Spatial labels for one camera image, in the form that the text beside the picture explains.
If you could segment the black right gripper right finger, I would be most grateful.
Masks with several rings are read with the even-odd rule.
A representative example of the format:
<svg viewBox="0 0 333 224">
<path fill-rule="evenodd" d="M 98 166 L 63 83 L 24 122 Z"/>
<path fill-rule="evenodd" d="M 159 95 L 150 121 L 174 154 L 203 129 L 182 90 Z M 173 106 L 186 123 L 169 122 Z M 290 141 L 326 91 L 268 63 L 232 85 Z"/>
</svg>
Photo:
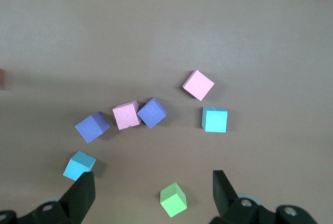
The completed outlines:
<svg viewBox="0 0 333 224">
<path fill-rule="evenodd" d="M 281 205 L 271 212 L 248 197 L 239 197 L 222 170 L 213 171 L 213 198 L 219 215 L 211 223 L 316 223 L 298 206 Z"/>
</svg>

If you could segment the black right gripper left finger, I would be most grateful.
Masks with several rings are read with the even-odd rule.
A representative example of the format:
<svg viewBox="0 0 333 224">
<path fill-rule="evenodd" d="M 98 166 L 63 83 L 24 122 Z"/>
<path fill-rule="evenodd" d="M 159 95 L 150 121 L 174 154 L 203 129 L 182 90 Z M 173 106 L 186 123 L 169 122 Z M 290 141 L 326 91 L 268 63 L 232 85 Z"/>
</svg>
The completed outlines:
<svg viewBox="0 0 333 224">
<path fill-rule="evenodd" d="M 21 217 L 13 210 L 2 210 L 1 223 L 82 223 L 94 200 L 94 173 L 84 172 L 59 200 L 43 203 Z"/>
</svg>

